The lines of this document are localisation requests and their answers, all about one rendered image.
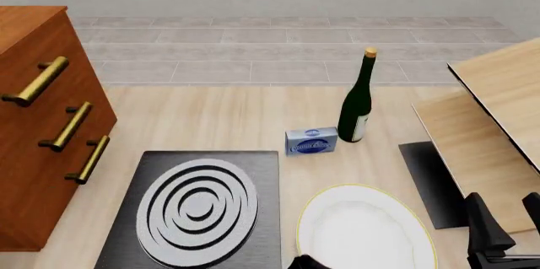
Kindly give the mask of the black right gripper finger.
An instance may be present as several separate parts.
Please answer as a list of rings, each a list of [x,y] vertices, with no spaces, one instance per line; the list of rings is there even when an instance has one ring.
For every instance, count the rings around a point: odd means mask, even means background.
[[[485,256],[505,256],[505,252],[516,242],[501,228],[482,197],[477,192],[465,198],[469,241],[467,253],[483,253]]]
[[[540,234],[540,194],[531,192],[522,199],[524,208],[526,209],[529,218],[534,223],[538,233]]]

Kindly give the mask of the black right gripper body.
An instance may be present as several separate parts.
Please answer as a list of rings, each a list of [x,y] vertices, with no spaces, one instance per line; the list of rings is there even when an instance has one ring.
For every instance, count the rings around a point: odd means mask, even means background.
[[[540,255],[488,257],[476,252],[467,256],[471,269],[540,269]]]

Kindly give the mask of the white plate yellow rim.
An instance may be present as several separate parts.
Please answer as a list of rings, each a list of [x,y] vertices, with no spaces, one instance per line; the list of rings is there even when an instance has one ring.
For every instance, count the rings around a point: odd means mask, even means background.
[[[296,249],[329,269],[439,269],[418,215],[388,192],[361,184],[317,192],[300,213]]]

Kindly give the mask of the round black stove knob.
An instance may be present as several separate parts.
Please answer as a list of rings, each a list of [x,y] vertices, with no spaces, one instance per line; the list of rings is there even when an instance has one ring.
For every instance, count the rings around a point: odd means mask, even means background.
[[[331,269],[308,255],[296,256],[288,269]]]

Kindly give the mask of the pale wood rack black base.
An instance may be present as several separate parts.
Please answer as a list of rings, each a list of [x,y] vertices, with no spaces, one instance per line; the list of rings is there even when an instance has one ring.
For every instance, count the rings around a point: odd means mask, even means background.
[[[460,91],[413,104],[463,196],[477,192],[507,233],[536,227],[540,193],[540,38],[447,66]]]

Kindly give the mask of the dark green wine bottle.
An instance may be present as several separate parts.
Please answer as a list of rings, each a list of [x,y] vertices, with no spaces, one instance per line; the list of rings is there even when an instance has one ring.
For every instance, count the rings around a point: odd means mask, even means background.
[[[337,124],[337,134],[344,142],[359,142],[365,134],[366,122],[372,109],[370,79],[376,55],[374,47],[365,49],[357,81],[344,99]]]

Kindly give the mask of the blue printed box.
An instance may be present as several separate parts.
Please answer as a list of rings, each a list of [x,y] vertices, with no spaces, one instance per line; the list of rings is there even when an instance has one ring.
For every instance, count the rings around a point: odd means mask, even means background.
[[[295,156],[333,152],[337,139],[336,127],[287,131],[285,132],[285,154]]]

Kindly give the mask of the brown wooden cabinet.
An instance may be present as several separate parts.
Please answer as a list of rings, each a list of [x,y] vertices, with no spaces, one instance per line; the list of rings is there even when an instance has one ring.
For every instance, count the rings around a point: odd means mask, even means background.
[[[38,63],[64,56],[69,65],[31,106],[0,99],[0,251],[44,248],[80,185],[64,180],[84,166],[88,140],[116,124],[95,70],[63,6],[0,6],[0,96],[18,94],[42,72]],[[60,152],[38,147],[72,118],[65,109],[93,105]]]

